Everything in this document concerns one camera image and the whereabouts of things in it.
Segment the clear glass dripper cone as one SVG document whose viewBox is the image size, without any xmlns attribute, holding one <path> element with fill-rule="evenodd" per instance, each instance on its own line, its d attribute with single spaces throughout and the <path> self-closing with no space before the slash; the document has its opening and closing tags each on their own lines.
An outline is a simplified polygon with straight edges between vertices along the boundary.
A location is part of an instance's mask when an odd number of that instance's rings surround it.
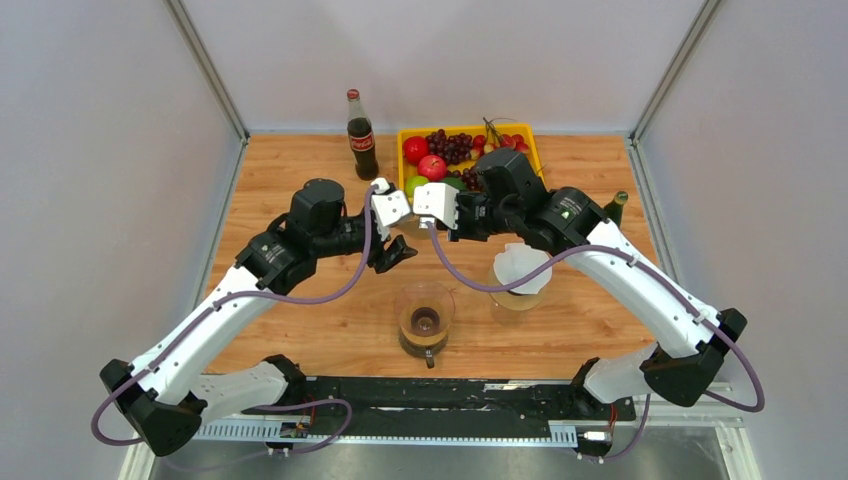
<svg viewBox="0 0 848 480">
<path fill-rule="evenodd" d="M 402 287 L 395 299 L 395 317 L 400 330 L 423 344 L 425 337 L 449 331 L 455 314 L 455 301 L 441 283 L 424 281 Z"/>
</svg>

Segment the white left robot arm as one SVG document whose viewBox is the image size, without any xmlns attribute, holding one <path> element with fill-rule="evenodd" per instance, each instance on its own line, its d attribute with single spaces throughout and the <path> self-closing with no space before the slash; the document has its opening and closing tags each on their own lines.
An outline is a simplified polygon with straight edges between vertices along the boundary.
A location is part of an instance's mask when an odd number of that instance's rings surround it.
<svg viewBox="0 0 848 480">
<path fill-rule="evenodd" d="M 202 426 L 244 410 L 297 412 L 306 399 L 304 376 L 286 357 L 222 375 L 208 373 L 208 364 L 256 318 L 291 302 L 320 259 L 355 254 L 358 273 L 383 273 L 412 258 L 415 250 L 390 233 L 411 214 L 406 194 L 382 178 L 370 184 L 356 215 L 348 214 L 338 182 L 307 181 L 288 211 L 249 240 L 213 291 L 163 340 L 101 369 L 107 404 L 159 457 L 178 451 Z"/>
</svg>

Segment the white paper coffee filter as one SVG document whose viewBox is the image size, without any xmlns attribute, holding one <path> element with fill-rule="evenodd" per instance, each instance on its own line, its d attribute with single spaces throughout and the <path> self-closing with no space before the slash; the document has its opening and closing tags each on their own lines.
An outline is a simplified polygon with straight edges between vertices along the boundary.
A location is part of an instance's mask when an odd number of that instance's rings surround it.
<svg viewBox="0 0 848 480">
<path fill-rule="evenodd" d="M 498 284 L 514 283 L 545 264 L 550 256 L 541 250 L 533 249 L 523 243 L 506 244 L 504 250 L 494 257 L 493 274 Z M 553 274 L 547 268 L 526 283 L 510 290 L 510 293 L 526 296 L 539 294 L 550 282 Z"/>
</svg>

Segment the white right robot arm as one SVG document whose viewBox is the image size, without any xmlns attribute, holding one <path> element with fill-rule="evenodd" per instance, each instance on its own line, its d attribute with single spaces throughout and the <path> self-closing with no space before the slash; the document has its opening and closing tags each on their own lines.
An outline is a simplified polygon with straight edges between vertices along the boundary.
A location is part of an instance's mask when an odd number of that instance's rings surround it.
<svg viewBox="0 0 848 480">
<path fill-rule="evenodd" d="M 455 195 L 449 240 L 513 233 L 594 280 L 654 337 L 654 345 L 635 353 L 584 363 L 570 392 L 577 413 L 596 417 L 634 395 L 657 394 L 681 407 L 719 397 L 709 387 L 727 353 L 738 350 L 735 343 L 748 324 L 742 312 L 719 310 L 676 284 L 586 193 L 547 189 L 525 154 L 497 149 L 473 171 L 482 190 Z"/>
</svg>

